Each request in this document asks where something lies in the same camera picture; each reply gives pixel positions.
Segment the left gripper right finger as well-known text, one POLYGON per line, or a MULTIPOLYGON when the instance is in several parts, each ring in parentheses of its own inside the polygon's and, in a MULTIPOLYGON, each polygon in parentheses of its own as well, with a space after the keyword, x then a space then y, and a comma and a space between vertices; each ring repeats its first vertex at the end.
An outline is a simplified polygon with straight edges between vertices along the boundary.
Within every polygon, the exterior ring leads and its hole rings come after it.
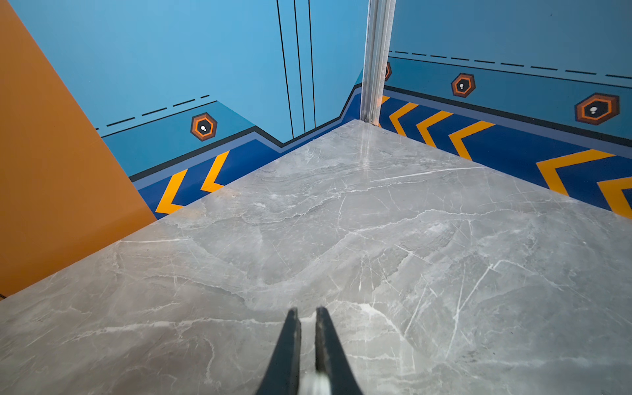
POLYGON ((358 394, 362 391, 347 361, 328 310, 316 309, 315 368, 329 379, 332 394, 358 394))

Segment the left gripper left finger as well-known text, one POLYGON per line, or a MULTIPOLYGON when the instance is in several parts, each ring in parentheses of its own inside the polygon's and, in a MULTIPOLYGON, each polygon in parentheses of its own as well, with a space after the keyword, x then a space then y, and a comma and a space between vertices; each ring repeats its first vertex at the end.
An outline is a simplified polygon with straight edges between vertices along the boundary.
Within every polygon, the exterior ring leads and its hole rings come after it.
POLYGON ((301 363, 301 321, 298 309, 291 308, 281 329, 267 371, 256 392, 297 395, 301 363))

